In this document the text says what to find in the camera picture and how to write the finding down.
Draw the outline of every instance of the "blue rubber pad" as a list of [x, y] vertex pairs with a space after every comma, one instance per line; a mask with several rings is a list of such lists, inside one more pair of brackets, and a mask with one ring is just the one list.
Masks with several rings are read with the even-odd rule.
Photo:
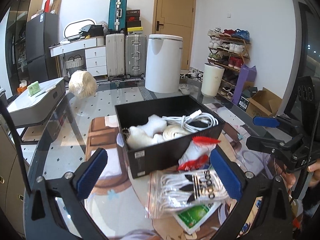
[[210, 154], [210, 163], [217, 172], [229, 196], [240, 201], [242, 197], [241, 183], [216, 149], [213, 149]]
[[102, 149], [77, 182], [76, 190], [79, 200], [88, 198], [107, 162], [108, 154], [106, 150]]
[[256, 116], [253, 118], [253, 124], [264, 127], [276, 128], [280, 125], [276, 118], [260, 117]]

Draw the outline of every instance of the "gray refrigerator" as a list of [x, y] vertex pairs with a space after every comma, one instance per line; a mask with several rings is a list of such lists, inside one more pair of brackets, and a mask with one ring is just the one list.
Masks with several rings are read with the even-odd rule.
[[30, 81], [39, 83], [58, 78], [58, 70], [49, 47], [58, 42], [57, 14], [43, 13], [27, 22], [26, 58]]

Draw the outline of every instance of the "silver suitcase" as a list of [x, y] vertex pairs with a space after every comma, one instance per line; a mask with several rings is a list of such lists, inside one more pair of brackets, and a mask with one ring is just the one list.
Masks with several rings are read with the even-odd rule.
[[107, 72], [109, 77], [124, 75], [124, 34], [106, 36]]
[[144, 77], [147, 64], [147, 36], [130, 34], [125, 37], [125, 73], [127, 78]]

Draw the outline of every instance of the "silver screw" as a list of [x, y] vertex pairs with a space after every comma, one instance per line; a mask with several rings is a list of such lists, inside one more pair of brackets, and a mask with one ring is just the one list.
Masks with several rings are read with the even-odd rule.
[[281, 182], [281, 181], [282, 181], [281, 176], [277, 175], [277, 176], [276, 176], [276, 181]]
[[73, 173], [70, 172], [70, 171], [68, 171], [68, 172], [66, 172], [66, 173], [64, 174], [64, 177], [65, 177], [66, 179], [71, 179], [71, 178], [73, 177]]
[[248, 179], [252, 179], [254, 177], [254, 174], [251, 172], [251, 171], [247, 171], [245, 173], [245, 176], [248, 178]]
[[42, 177], [42, 176], [39, 176], [39, 177], [36, 179], [36, 181], [37, 181], [38, 183], [40, 183], [41, 181], [43, 181], [43, 177]]

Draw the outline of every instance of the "red and white plastic packet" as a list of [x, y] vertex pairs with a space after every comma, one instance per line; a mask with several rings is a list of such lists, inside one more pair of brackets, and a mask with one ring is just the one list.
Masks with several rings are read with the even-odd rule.
[[196, 136], [192, 138], [188, 149], [179, 159], [179, 171], [193, 171], [203, 167], [210, 156], [211, 151], [220, 141], [217, 139]]

